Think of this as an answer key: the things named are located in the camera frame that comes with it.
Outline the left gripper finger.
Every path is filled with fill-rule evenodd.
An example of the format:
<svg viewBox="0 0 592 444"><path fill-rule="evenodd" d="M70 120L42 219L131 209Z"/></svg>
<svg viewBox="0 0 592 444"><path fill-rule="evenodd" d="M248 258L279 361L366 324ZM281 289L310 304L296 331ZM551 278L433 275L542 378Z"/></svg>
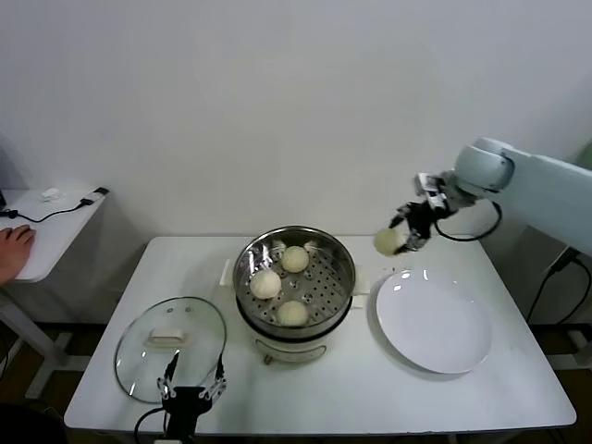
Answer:
<svg viewBox="0 0 592 444"><path fill-rule="evenodd" d="M175 351L171 361L166 365L165 373L157 379L157 387L162 399L176 397L172 382L179 362L179 352Z"/></svg>
<svg viewBox="0 0 592 444"><path fill-rule="evenodd" d="M226 390L227 385L225 367L222 356L219 355L216 366L203 380L203 390L200 392L199 398L206 401L217 401Z"/></svg>

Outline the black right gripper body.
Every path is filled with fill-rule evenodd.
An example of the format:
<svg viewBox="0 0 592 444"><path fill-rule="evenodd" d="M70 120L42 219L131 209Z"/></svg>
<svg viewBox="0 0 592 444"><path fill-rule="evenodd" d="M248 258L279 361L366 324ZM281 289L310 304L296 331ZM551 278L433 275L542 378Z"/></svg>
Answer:
<svg viewBox="0 0 592 444"><path fill-rule="evenodd" d="M406 216L409 232L418 241L428 241L431 238L431 228L436 214L428 202L407 203Z"/></svg>

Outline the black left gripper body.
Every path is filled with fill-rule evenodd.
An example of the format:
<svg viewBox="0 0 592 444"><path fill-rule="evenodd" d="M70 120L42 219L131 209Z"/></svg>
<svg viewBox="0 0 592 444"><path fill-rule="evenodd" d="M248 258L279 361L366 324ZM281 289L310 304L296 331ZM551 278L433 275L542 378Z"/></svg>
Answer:
<svg viewBox="0 0 592 444"><path fill-rule="evenodd" d="M169 416L166 437L192 438L198 418L212 409L213 402L203 387L178 387L175 394L162 402Z"/></svg>

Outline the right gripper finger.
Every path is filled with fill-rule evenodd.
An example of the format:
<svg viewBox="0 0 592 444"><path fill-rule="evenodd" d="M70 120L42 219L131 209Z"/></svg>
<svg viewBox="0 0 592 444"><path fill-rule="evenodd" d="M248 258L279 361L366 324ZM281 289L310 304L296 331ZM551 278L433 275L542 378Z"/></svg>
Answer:
<svg viewBox="0 0 592 444"><path fill-rule="evenodd" d="M396 254L404 254L404 253L414 253L420 251L422 248L425 247L427 242L430 240L428 238L421 238L415 235L410 235L403 244L397 248Z"/></svg>
<svg viewBox="0 0 592 444"><path fill-rule="evenodd" d="M390 228L395 228L402 222L407 219L407 215L410 213L411 209L409 203L405 203L402 206L398 207L396 210L396 214L389 222Z"/></svg>

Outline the bare person hand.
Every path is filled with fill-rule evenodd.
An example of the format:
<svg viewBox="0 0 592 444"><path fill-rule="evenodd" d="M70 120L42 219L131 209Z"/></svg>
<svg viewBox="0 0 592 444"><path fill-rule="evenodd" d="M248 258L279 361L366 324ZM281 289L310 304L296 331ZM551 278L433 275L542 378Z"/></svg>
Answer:
<svg viewBox="0 0 592 444"><path fill-rule="evenodd" d="M4 228L0 232L0 280L1 284L16 278L27 264L36 231L29 225Z"/></svg>

